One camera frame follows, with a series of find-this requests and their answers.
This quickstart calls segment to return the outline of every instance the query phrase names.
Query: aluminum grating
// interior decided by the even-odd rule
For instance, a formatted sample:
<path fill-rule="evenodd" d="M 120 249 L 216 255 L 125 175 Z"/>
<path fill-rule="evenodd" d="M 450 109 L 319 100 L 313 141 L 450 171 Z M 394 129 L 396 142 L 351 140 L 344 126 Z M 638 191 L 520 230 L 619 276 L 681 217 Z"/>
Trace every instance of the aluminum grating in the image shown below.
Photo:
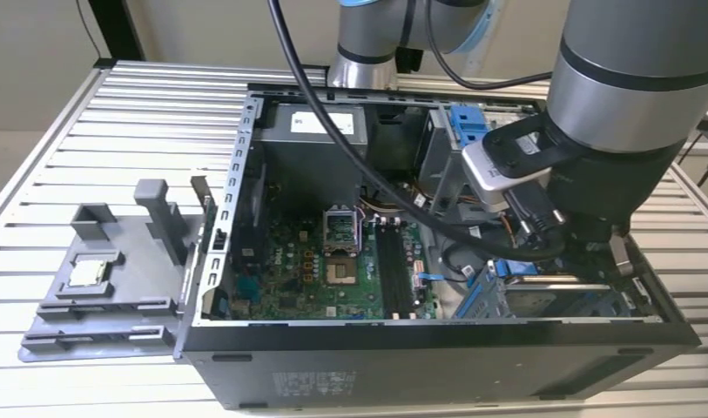
<path fill-rule="evenodd" d="M 323 82 L 320 72 L 309 75 Z M 76 204 L 104 201 L 117 215 L 143 213 L 131 187 L 137 179 L 157 177 L 167 180 L 167 198 L 180 211 L 197 213 L 188 174 L 203 169 L 220 192 L 245 83 L 292 78 L 284 71 L 123 62 L 88 80 L 33 150 L 22 182 L 13 181 L 5 188 L 13 192 L 0 198 L 0 416 L 228 416 L 192 367 L 169 357 L 25 364 L 16 352 L 73 236 L 66 223 Z M 400 85 L 410 91 L 464 92 L 443 78 L 404 76 Z M 546 83 L 498 92 L 542 98 Z M 701 335 L 703 345 L 693 353 L 582 403 L 293 414 L 708 417 L 708 201 L 677 167 L 634 214 L 633 231 Z"/>

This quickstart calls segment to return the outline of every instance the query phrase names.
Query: motherboard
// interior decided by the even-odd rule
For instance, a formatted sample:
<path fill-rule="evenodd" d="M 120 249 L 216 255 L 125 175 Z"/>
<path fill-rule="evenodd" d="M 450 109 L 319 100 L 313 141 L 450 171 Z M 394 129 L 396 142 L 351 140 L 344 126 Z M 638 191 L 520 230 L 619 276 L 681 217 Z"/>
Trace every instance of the motherboard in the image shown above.
<path fill-rule="evenodd" d="M 416 279 L 426 270 L 416 225 L 351 214 L 335 209 L 321 220 L 269 225 L 264 265 L 247 266 L 236 277 L 232 319 L 435 317 L 430 284 Z"/>

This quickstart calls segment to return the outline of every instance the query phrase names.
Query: black cable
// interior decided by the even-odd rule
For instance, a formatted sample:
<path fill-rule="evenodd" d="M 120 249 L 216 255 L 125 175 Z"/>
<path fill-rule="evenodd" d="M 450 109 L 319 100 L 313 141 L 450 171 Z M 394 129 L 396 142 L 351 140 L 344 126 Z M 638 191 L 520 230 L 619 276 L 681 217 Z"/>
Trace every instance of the black cable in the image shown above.
<path fill-rule="evenodd" d="M 508 248 L 500 246 L 487 240 L 478 239 L 463 233 L 459 229 L 446 225 L 439 219 L 424 212 L 419 207 L 414 205 L 410 198 L 400 195 L 399 191 L 390 185 L 390 182 L 376 173 L 372 168 L 366 164 L 362 157 L 359 156 L 355 149 L 348 144 L 347 139 L 338 130 L 336 125 L 332 123 L 329 116 L 319 102 L 317 96 L 312 90 L 311 84 L 307 80 L 307 75 L 301 69 L 299 56 L 293 49 L 291 42 L 291 36 L 288 28 L 285 27 L 285 21 L 283 19 L 281 8 L 279 0 L 268 0 L 268 8 L 271 11 L 271 18 L 273 20 L 273 27 L 281 43 L 283 55 L 288 61 L 291 73 L 299 84 L 299 90 L 301 91 L 304 98 L 307 99 L 308 107 L 317 117 L 319 124 L 323 126 L 327 135 L 332 139 L 332 142 L 340 147 L 340 150 L 351 160 L 355 168 L 362 172 L 363 176 L 368 179 L 371 184 L 378 190 L 382 190 L 394 201 L 394 204 L 402 208 L 412 217 L 412 219 L 423 226 L 431 228 L 435 232 L 440 233 L 446 238 L 452 241 L 460 242 L 474 251 L 479 251 L 491 254 L 495 257 L 519 260 L 519 261 L 539 261 L 555 258 L 564 249 L 564 242 L 558 233 L 551 233 L 548 236 L 548 245 L 544 248 L 527 249 L 527 248 Z"/>
<path fill-rule="evenodd" d="M 462 268 L 459 266 L 455 266 L 451 263 L 451 254 L 460 248 L 463 248 L 463 245 L 459 244 L 458 242 L 452 242 L 446 248 L 442 249 L 440 254 L 439 254 L 439 261 L 443 264 L 443 266 L 448 269 L 448 271 L 451 271 L 451 272 L 459 274 L 460 276 L 463 276 Z M 466 281 L 467 281 L 467 280 L 450 279 L 450 278 L 446 278 L 446 277 L 443 277 L 443 280 L 452 281 L 452 282 L 456 282 L 456 283 L 466 283 Z"/>
<path fill-rule="evenodd" d="M 459 74 L 454 72 L 446 61 L 443 60 L 443 56 L 440 52 L 438 51 L 438 46 L 435 44 L 434 39 L 434 28 L 431 24 L 431 0 L 426 0 L 426 38 L 427 38 L 427 44 L 431 48 L 431 52 L 434 53 L 435 62 L 442 67 L 443 72 L 448 76 L 448 78 L 452 80 L 454 83 L 460 85 L 464 89 L 470 90 L 495 90 L 495 89 L 504 89 L 506 87 L 512 87 L 519 84 L 532 83 L 534 81 L 542 81 L 551 77 L 551 72 L 543 72 L 540 74 L 534 74 L 532 76 L 526 76 L 520 78 L 514 78 L 512 80 L 506 81 L 498 81 L 495 83 L 470 83 L 467 80 L 459 77 Z"/>
<path fill-rule="evenodd" d="M 97 54 L 97 58 L 102 58 L 102 54 L 100 53 L 100 48 L 97 48 L 97 44 L 94 43 L 93 36 L 89 33 L 89 29 L 86 28 L 85 23 L 85 17 L 82 16 L 82 8 L 78 5 L 78 0 L 74 0 L 76 3 L 76 13 L 78 13 L 78 20 L 82 23 L 82 27 L 85 28 L 86 37 L 89 37 L 89 43 L 93 45 L 94 53 Z"/>
<path fill-rule="evenodd" d="M 697 181 L 697 187 L 702 187 L 706 179 L 708 179 L 708 170 L 703 172 L 702 177 L 699 178 L 699 181 Z"/>
<path fill-rule="evenodd" d="M 683 154 L 681 154 L 677 164 L 681 164 L 681 162 L 683 161 L 683 158 L 686 158 L 686 155 L 689 155 L 689 152 L 691 151 L 691 148 L 694 148 L 694 144 L 697 143 L 701 137 L 702 137 L 702 134 L 697 135 L 697 138 L 694 138 L 694 140 L 691 141 L 691 144 L 689 144 L 689 146 L 686 147 L 686 151 L 683 151 Z"/>

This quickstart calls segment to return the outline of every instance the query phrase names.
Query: wall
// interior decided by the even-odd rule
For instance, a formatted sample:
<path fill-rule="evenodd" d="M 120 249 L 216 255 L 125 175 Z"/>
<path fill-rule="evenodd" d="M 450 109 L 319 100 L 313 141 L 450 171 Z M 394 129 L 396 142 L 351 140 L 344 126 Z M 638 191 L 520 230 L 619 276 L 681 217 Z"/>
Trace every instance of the wall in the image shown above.
<path fill-rule="evenodd" d="M 0 130 L 45 130 L 94 59 L 74 0 L 0 0 Z"/>
<path fill-rule="evenodd" d="M 554 63 L 569 0 L 504 0 L 503 4 L 486 67 L 472 76 L 510 78 L 547 71 Z M 336 1 L 285 0 L 281 7 L 301 62 L 328 64 L 336 47 Z M 151 59 L 287 68 L 264 1 L 129 0 L 129 8 L 141 23 L 137 33 L 149 44 Z M 459 71 L 464 56 L 450 57 L 448 62 Z M 420 72 L 442 73 L 431 57 L 424 58 Z"/>
<path fill-rule="evenodd" d="M 80 2 L 107 55 L 86 0 Z M 504 0 L 482 77 L 550 69 L 567 2 Z M 149 60 L 287 68 L 265 1 L 128 0 L 128 6 Z M 336 47 L 336 1 L 283 0 L 281 7 L 303 62 L 328 64 Z M 0 130 L 45 130 L 94 58 L 74 0 L 0 0 Z M 447 60 L 459 71 L 464 56 Z M 427 54 L 420 72 L 442 73 Z"/>

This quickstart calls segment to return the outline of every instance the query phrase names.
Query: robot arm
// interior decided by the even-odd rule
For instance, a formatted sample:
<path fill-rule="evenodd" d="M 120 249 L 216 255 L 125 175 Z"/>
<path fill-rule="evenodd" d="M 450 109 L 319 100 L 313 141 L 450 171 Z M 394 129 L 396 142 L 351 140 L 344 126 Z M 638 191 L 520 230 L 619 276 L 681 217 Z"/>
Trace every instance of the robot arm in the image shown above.
<path fill-rule="evenodd" d="M 475 146 L 508 178 L 551 167 L 546 191 L 570 232 L 605 241 L 629 229 L 706 109 L 708 0 L 574 0 L 546 113 Z M 511 145 L 528 131 L 531 156 Z"/>
<path fill-rule="evenodd" d="M 336 56 L 327 84 L 355 89 L 396 89 L 395 49 L 427 50 L 422 1 L 340 0 Z M 455 51 L 479 38 L 487 0 L 436 0 L 431 10 L 439 51 Z"/>

